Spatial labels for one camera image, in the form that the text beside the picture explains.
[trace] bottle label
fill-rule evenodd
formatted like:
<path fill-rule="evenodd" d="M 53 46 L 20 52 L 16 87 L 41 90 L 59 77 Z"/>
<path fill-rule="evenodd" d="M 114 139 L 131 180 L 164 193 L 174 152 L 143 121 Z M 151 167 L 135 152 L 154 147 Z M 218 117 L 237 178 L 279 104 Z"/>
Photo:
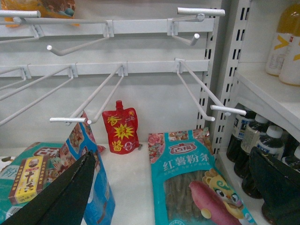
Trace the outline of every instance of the bottle label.
<path fill-rule="evenodd" d="M 266 72 L 272 75 L 279 75 L 283 65 L 287 48 L 289 46 L 289 38 L 291 34 L 276 33 L 272 42 L 271 51 L 269 53 L 266 64 Z"/>
<path fill-rule="evenodd" d="M 240 140 L 243 140 L 246 126 L 252 121 L 254 121 L 254 119 L 246 119 L 241 115 L 237 115 L 233 124 L 232 135 Z"/>
<path fill-rule="evenodd" d="M 257 130 L 252 129 L 247 125 L 245 130 L 245 136 L 242 140 L 240 146 L 241 148 L 248 154 L 250 154 L 251 149 L 256 146 L 259 137 L 265 135 L 266 133 L 259 132 Z"/>
<path fill-rule="evenodd" d="M 283 151 L 285 149 L 284 146 L 280 147 L 280 148 L 271 148 L 265 144 L 263 144 L 261 141 L 258 141 L 256 146 L 263 150 L 264 152 L 272 155 L 273 157 L 277 158 L 277 159 L 281 159 L 282 155 L 283 155 Z"/>
<path fill-rule="evenodd" d="M 279 75 L 280 81 L 300 85 L 300 37 L 290 36 L 290 43 L 285 56 L 285 61 Z"/>

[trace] snack bag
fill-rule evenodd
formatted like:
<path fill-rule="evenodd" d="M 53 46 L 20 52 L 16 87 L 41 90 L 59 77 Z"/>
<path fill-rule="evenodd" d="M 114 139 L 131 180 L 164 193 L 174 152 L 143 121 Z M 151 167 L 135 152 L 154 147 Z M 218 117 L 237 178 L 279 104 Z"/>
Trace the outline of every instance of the snack bag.
<path fill-rule="evenodd" d="M 83 112 L 81 117 L 87 118 L 86 113 Z M 115 208 L 113 193 L 100 156 L 101 149 L 96 144 L 90 125 L 87 122 L 76 123 L 69 138 L 60 148 L 59 154 L 51 160 L 61 174 L 86 152 L 91 150 L 94 152 L 96 159 L 94 178 L 83 216 L 87 225 L 109 225 Z"/>
<path fill-rule="evenodd" d="M 149 134 L 156 225 L 255 225 L 215 168 L 209 131 Z"/>
<path fill-rule="evenodd" d="M 104 111 L 102 117 L 111 152 L 123 155 L 139 147 L 134 108 L 123 109 L 122 101 L 116 101 L 116 111 Z"/>
<path fill-rule="evenodd" d="M 1 0 L 2 10 L 40 11 L 41 17 L 72 19 L 74 0 Z"/>

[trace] store shelf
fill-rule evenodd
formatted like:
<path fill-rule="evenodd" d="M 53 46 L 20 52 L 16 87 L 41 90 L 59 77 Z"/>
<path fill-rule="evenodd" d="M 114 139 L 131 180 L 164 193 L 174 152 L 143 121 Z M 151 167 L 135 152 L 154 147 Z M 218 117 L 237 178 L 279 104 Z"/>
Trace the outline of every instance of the store shelf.
<path fill-rule="evenodd" d="M 258 225 L 269 225 L 261 213 L 261 207 L 264 202 L 263 199 L 254 199 L 244 193 L 241 188 L 242 179 L 234 173 L 234 163 L 229 161 L 226 156 L 226 152 L 220 152 L 217 154 L 216 166 L 224 175 L 226 181 L 231 184 L 239 197 L 243 200 L 244 205 L 250 211 L 256 223 Z"/>
<path fill-rule="evenodd" d="M 281 83 L 264 71 L 265 63 L 240 63 L 230 96 L 285 129 L 300 141 L 300 88 Z"/>

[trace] printed logo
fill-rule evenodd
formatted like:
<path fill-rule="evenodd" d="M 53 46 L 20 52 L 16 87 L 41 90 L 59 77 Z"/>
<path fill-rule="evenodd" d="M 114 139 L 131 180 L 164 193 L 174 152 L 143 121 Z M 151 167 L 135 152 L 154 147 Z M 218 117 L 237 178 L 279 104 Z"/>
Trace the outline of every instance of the printed logo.
<path fill-rule="evenodd" d="M 195 146 L 195 143 L 180 143 L 177 145 L 174 145 L 170 147 L 170 153 L 171 154 L 184 154 L 190 151 L 195 150 L 197 147 Z"/>
<path fill-rule="evenodd" d="M 129 111 L 128 114 L 129 114 L 130 116 L 135 116 L 135 112 L 134 112 L 133 110 Z"/>
<path fill-rule="evenodd" d="M 59 148 L 40 148 L 33 155 L 55 157 L 59 150 Z"/>
<path fill-rule="evenodd" d="M 288 41 L 285 40 L 283 37 L 281 37 L 280 35 L 277 36 L 278 41 L 280 41 L 281 44 L 277 45 L 274 47 L 274 50 L 279 49 L 279 48 L 283 48 L 289 45 Z"/>

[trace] yellow label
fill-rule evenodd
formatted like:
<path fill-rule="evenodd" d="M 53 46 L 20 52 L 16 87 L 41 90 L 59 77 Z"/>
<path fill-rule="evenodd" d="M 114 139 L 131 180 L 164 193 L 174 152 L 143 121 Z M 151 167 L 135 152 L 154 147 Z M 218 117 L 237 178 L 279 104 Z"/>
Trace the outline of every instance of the yellow label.
<path fill-rule="evenodd" d="M 279 48 L 283 48 L 289 45 L 289 42 L 287 40 L 285 40 L 282 36 L 277 35 L 277 40 L 280 41 L 279 45 L 276 45 L 274 47 L 274 50 L 279 49 Z"/>
<path fill-rule="evenodd" d="M 32 200 L 37 195 L 40 173 L 45 173 L 46 165 L 43 156 L 31 157 L 26 160 L 15 198 L 18 203 Z"/>

